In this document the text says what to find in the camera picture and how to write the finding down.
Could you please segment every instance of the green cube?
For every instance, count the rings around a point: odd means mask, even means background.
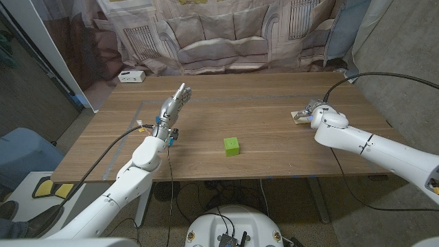
[[[238,138],[231,137],[224,139],[224,149],[226,150],[226,157],[239,154]]]

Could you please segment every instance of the white robotic arm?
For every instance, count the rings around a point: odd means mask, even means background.
[[[183,105],[189,101],[191,89],[183,83],[176,94],[165,101],[160,121],[153,135],[146,137],[132,158],[117,173],[116,182],[70,223],[47,239],[99,237],[120,210],[152,185],[152,174],[161,164],[158,155],[169,138],[171,127]]]
[[[312,116],[314,139],[327,147],[346,150],[415,184],[439,204],[439,156],[416,150],[349,126],[348,119],[323,102],[313,102],[295,117]]]

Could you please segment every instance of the gray tape line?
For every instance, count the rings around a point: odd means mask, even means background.
[[[143,105],[144,105],[144,102],[140,103],[140,106],[137,108],[136,113],[134,114],[134,117],[132,118],[131,123],[128,126],[127,130],[131,129],[132,126],[134,125],[134,123],[136,122],[136,119],[139,116],[139,113],[142,110]],[[125,144],[125,141],[127,138],[128,138],[128,135],[126,135],[124,138],[122,138],[122,140],[119,144],[119,147],[117,147],[115,154],[112,156],[112,159],[111,159],[110,163],[108,164],[107,170],[105,171],[104,175],[102,176],[102,180],[107,180],[107,177],[111,172],[111,168],[115,164],[116,158],[119,156],[119,153],[122,151],[122,147]]]
[[[251,100],[251,99],[285,99],[285,98],[294,98],[294,97],[309,97],[309,98],[322,98],[323,95],[284,95],[284,96],[258,96],[258,97],[231,97],[231,98],[218,98],[218,99],[191,99],[189,102],[221,102],[221,101],[238,101],[238,100]],[[131,120],[130,125],[128,126],[128,129],[131,129],[134,125],[134,123],[137,120],[137,117],[139,116],[140,111],[142,110],[143,105],[145,104],[158,104],[163,103],[165,100],[146,100],[140,103],[140,106],[137,108],[136,113],[134,114],[134,117]],[[108,175],[111,172],[111,169],[113,165],[116,162],[117,157],[119,156],[120,152],[122,151],[122,147],[125,144],[126,139],[128,138],[128,135],[125,136],[120,144],[119,147],[117,147],[117,150],[115,154],[112,156],[110,163],[108,164],[107,170],[105,171],[104,175],[102,176],[102,180],[107,180]]]

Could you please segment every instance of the wire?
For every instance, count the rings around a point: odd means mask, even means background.
[[[426,81],[426,80],[423,80],[423,79],[420,79],[420,78],[416,78],[416,77],[410,76],[410,75],[403,75],[403,74],[399,74],[399,73],[388,73],[388,72],[365,72],[365,73],[359,73],[357,75],[349,76],[349,77],[347,77],[347,78],[345,78],[345,79],[335,83],[334,86],[332,86],[328,90],[327,94],[324,96],[323,102],[328,102],[329,93],[334,88],[336,88],[338,85],[340,85],[341,83],[347,82],[350,79],[358,78],[358,77],[365,76],[365,75],[383,75],[383,76],[392,76],[392,77],[398,77],[398,78],[405,78],[405,79],[408,79],[408,80],[413,80],[413,81],[420,82],[420,83],[425,84],[427,86],[434,87],[435,89],[439,89],[439,85],[434,84],[433,82],[429,82],[429,81]]]
[[[136,224],[136,221],[133,219],[133,218],[126,218],[126,219],[124,219],[124,220],[122,220],[121,222],[119,222],[118,223],[118,225],[116,225],[116,227],[114,227],[114,229],[109,233],[109,234],[107,234],[107,236],[105,236],[105,237],[110,237],[110,235],[122,224],[122,223],[124,223],[125,221],[127,221],[127,220],[132,220],[133,222],[134,222],[134,225],[136,226],[136,229],[137,229],[137,238],[133,238],[133,237],[131,237],[130,239],[134,239],[134,240],[136,240],[137,241],[137,243],[140,245],[140,247],[142,247],[142,244],[140,243],[140,240],[139,240],[139,227],[137,226],[137,224]]]
[[[227,216],[220,215],[220,214],[217,214],[217,213],[203,213],[202,215],[200,215],[200,217],[203,216],[203,215],[216,215],[216,216],[221,216],[221,217],[226,218],[232,224],[232,227],[233,227],[232,237],[235,236],[235,225],[233,224],[233,222]]]
[[[241,191],[242,191],[242,189],[245,189],[246,191],[248,191],[248,193],[250,194],[250,195],[252,195],[253,197],[255,197],[256,199],[257,199],[257,201],[258,201],[258,204],[259,204],[259,210],[261,210],[261,211],[265,211],[265,214],[267,214],[267,209],[263,206],[263,203],[262,203],[262,201],[261,201],[261,198],[260,198],[260,196],[262,196],[261,195],[261,191],[259,191],[259,190],[257,190],[257,189],[253,189],[253,188],[249,188],[249,187],[245,187],[245,186],[242,186],[242,185],[240,185],[240,186],[237,186],[237,185],[223,185],[222,184],[222,182],[219,182],[219,185],[221,185],[222,187],[223,187],[223,190],[231,190],[231,189],[228,189],[229,187],[234,187],[234,188],[236,188],[236,189],[240,189]]]
[[[287,241],[287,242],[290,243],[290,244],[293,244],[293,246],[294,246],[293,241],[289,240],[288,238],[282,236],[282,239],[283,239],[284,241]]]
[[[267,216],[269,217],[270,216],[270,212],[268,211],[267,198],[265,197],[265,193],[263,192],[262,179],[259,179],[259,181],[261,182],[261,191],[262,191],[263,199],[265,200],[265,207],[267,208]]]
[[[169,163],[169,170],[171,171],[171,204],[169,206],[169,226],[167,228],[166,247],[169,246],[169,236],[171,235],[172,199],[174,199],[174,177],[172,176],[171,160],[169,159],[169,146],[167,146],[167,162]]]
[[[344,174],[344,171],[343,171],[343,168],[340,165],[340,162],[338,161],[338,158],[335,155],[334,150],[332,148],[330,148],[330,149],[331,149],[332,154],[334,155],[334,157],[335,157],[335,159],[337,161],[338,167],[340,167],[340,171],[342,171],[344,184],[348,188],[348,190],[351,193],[352,197],[354,197],[354,199],[356,199],[356,201],[358,201],[359,203],[363,204],[364,206],[366,206],[368,208],[371,208],[371,209],[374,209],[374,210],[379,210],[379,211],[396,211],[396,212],[400,212],[400,211],[436,211],[436,212],[438,212],[439,211],[439,209],[382,209],[382,208],[377,208],[377,207],[370,206],[369,204],[361,201],[360,199],[358,199],[358,197],[352,192],[351,188],[349,187],[348,181],[346,180],[346,175]]]
[[[224,216],[221,214],[221,212],[220,212],[220,208],[219,208],[219,207],[217,207],[217,210],[218,210],[219,215],[220,215],[221,218],[222,218],[222,221],[224,221],[224,224],[226,225],[226,235],[228,236],[228,226],[227,226],[226,220],[224,219]]]
[[[127,132],[123,133],[120,137],[117,137],[109,146],[108,148],[102,153],[102,155],[95,161],[95,163],[88,169],[88,171],[83,175],[81,180],[72,188],[71,193],[69,193],[66,198],[58,205],[57,209],[52,212],[52,214],[47,218],[46,222],[44,224],[41,224],[40,229],[47,228],[51,224],[51,218],[61,210],[61,208],[68,202],[78,191],[78,189],[84,184],[84,181],[86,180],[87,176],[95,169],[97,164],[105,157],[105,155],[110,151],[110,149],[122,138],[124,138],[127,134],[130,134],[131,132],[138,130],[139,128],[153,128],[153,125],[149,124],[143,124],[142,126],[134,127]]]
[[[178,204],[178,196],[180,195],[180,192],[187,186],[189,185],[195,185],[197,187],[197,192],[198,192],[198,203],[200,203],[201,208],[203,209],[203,211],[205,211],[206,209],[202,206],[202,203],[200,201],[200,186],[195,184],[195,183],[189,183],[185,186],[183,186],[180,191],[178,191],[177,196],[176,196],[176,204],[177,204],[177,209],[178,211],[181,213],[181,215],[183,216],[184,219],[186,219],[186,221],[188,221],[188,223],[192,224],[192,221],[182,212],[180,205]]]

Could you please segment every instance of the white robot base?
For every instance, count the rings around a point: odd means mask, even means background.
[[[217,208],[211,209],[191,224],[186,235],[186,247],[236,245],[245,247],[283,247],[279,227],[268,216],[258,210],[243,205],[224,205],[219,207],[219,212]]]

